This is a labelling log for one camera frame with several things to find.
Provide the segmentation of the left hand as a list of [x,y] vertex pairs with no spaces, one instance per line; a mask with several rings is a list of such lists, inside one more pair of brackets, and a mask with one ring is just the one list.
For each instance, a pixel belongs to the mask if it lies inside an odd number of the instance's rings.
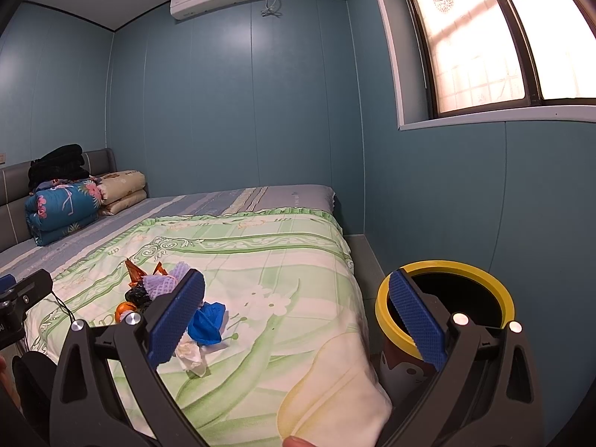
[[5,390],[9,394],[9,397],[11,397],[11,400],[13,400],[13,403],[16,405],[16,408],[21,410],[20,397],[17,393],[13,378],[8,370],[7,361],[2,355],[0,355],[0,380],[2,386],[5,387]]

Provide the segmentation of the right hand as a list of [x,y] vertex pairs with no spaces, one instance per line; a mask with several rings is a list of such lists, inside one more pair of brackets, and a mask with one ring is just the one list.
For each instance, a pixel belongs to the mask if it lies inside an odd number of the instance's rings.
[[315,447],[315,445],[304,439],[290,436],[283,441],[283,447]]

